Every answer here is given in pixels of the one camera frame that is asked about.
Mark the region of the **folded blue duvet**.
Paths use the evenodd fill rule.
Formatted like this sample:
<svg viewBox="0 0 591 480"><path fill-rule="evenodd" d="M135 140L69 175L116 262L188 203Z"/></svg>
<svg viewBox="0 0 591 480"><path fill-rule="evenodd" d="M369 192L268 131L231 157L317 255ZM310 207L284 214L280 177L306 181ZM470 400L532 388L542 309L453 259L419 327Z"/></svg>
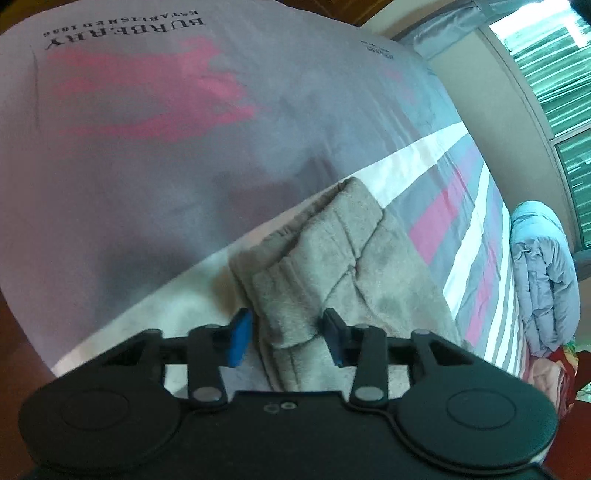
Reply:
<svg viewBox="0 0 591 480"><path fill-rule="evenodd" d="M510 246L525 337L532 355L547 357L573 340L580 320L568 239L550 207L526 201L511 215Z"/></svg>

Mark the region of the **folded pink blanket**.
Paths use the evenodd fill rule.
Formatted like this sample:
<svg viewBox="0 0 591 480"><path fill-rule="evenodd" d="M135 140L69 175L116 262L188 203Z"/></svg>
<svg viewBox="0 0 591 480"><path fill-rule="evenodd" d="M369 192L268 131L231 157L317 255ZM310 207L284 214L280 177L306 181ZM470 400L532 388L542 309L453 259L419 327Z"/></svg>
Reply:
<svg viewBox="0 0 591 480"><path fill-rule="evenodd" d="M577 373L578 367L568 360L536 358L530 367L527 381L550 400L562 419L570 412L576 400Z"/></svg>

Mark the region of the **grey sweatpants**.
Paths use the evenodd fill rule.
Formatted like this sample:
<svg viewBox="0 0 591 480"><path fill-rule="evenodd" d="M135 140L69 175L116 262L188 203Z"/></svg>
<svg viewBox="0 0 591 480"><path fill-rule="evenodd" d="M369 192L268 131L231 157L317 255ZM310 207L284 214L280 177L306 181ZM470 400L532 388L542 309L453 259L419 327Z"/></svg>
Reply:
<svg viewBox="0 0 591 480"><path fill-rule="evenodd" d="M230 268L256 314L257 350L276 391L351 388L353 369L335 366L318 327L328 308L391 337L425 329L467 344L398 217L356 178L236 254Z"/></svg>

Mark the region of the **left blue curtain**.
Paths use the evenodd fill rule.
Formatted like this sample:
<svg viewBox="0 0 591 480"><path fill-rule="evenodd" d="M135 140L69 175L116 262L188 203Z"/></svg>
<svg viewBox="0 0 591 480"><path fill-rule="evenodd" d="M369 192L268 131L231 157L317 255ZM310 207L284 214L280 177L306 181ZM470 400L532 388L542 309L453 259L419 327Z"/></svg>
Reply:
<svg viewBox="0 0 591 480"><path fill-rule="evenodd" d="M490 1L453 1L394 36L431 60L483 25L494 14Z"/></svg>

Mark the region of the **window with green blinds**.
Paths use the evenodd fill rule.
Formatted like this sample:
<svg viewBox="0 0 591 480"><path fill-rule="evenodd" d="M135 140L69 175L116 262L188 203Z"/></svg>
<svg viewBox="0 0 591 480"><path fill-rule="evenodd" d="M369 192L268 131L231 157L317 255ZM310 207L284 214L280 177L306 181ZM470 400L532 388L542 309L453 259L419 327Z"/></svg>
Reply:
<svg viewBox="0 0 591 480"><path fill-rule="evenodd" d="M532 1L481 29L541 122L590 247L590 25L568 1Z"/></svg>

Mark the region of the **striped bed with sheet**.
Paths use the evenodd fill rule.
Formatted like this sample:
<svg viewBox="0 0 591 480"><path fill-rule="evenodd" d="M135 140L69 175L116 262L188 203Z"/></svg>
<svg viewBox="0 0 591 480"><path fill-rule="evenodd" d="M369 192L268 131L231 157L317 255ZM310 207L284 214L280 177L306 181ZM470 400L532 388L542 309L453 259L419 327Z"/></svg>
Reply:
<svg viewBox="0 0 591 480"><path fill-rule="evenodd" d="M1 290L55 375L224 322L228 257L349 177L521 375L508 209L412 50L270 1L77 1L1 36Z"/></svg>

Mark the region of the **colourful red blanket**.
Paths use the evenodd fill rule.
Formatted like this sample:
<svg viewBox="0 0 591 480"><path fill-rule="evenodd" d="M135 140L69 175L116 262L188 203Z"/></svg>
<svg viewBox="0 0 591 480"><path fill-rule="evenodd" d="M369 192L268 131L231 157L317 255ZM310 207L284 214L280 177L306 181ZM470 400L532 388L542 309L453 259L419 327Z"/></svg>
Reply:
<svg viewBox="0 0 591 480"><path fill-rule="evenodd" d="M551 353L549 359L555 363L559 362L564 369L571 368L574 372L578 371L579 359L576 352L575 340L567 342Z"/></svg>

